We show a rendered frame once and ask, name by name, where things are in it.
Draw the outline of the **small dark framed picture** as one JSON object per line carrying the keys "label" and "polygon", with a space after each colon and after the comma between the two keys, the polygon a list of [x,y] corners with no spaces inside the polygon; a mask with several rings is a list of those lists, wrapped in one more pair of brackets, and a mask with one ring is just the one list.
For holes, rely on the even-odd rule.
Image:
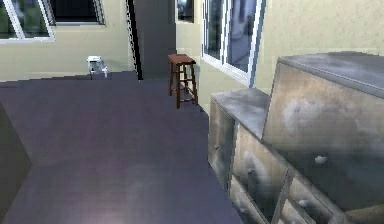
{"label": "small dark framed picture", "polygon": [[177,0],[177,17],[179,21],[194,22],[194,0]]}

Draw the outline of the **small white stand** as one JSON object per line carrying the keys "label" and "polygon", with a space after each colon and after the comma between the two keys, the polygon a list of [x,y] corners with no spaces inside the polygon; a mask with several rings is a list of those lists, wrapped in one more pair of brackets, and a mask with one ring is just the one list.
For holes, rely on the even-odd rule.
{"label": "small white stand", "polygon": [[103,73],[105,78],[108,77],[108,67],[100,56],[89,56],[87,66],[90,75]]}

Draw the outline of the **brown wooden stool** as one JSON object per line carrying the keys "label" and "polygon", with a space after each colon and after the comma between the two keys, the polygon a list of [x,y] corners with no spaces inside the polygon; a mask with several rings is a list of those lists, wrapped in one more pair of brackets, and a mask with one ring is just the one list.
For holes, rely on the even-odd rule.
{"label": "brown wooden stool", "polygon": [[176,108],[182,103],[193,101],[198,105],[198,91],[194,65],[195,60],[187,54],[170,54],[168,95],[176,94]]}

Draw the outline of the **dark framed window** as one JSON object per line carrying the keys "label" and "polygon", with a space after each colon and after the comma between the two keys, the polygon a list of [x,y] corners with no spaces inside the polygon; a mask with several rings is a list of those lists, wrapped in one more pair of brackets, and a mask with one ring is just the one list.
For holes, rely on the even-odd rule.
{"label": "dark framed window", "polygon": [[42,0],[50,25],[104,25],[101,0]]}

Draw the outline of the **grey stepped chest of drawers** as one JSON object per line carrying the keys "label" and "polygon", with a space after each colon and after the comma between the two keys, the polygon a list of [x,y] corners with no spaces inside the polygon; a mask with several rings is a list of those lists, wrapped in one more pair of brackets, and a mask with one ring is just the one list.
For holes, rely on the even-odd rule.
{"label": "grey stepped chest of drawers", "polygon": [[384,224],[384,56],[278,59],[211,96],[208,162],[242,224]]}

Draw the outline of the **white framed window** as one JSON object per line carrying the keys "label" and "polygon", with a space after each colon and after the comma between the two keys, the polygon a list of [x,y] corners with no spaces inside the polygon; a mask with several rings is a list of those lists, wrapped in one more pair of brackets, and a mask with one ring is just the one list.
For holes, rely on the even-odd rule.
{"label": "white framed window", "polygon": [[0,0],[0,44],[54,42],[47,0]]}
{"label": "white framed window", "polygon": [[201,59],[252,88],[267,0],[202,0]]}

